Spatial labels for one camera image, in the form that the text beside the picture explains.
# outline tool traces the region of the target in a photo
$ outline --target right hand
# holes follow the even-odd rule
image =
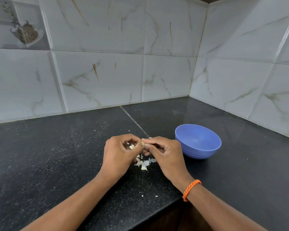
[[[194,179],[185,166],[180,142],[163,137],[142,139],[142,141],[145,143],[144,149],[155,157],[166,178],[184,193]]]

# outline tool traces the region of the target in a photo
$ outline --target plastic bowl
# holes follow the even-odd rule
[[[222,145],[220,137],[208,128],[194,124],[183,124],[176,128],[176,140],[181,143],[185,155],[195,159],[212,156]]]

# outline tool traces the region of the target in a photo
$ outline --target granite countertop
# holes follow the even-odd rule
[[[189,172],[266,229],[289,230],[289,138],[190,97],[123,108],[131,117],[112,107],[0,124],[0,230],[21,229],[89,182],[111,136],[174,139],[185,123],[222,140],[207,160],[185,157]],[[128,230],[180,199],[157,163],[131,165],[79,230]]]

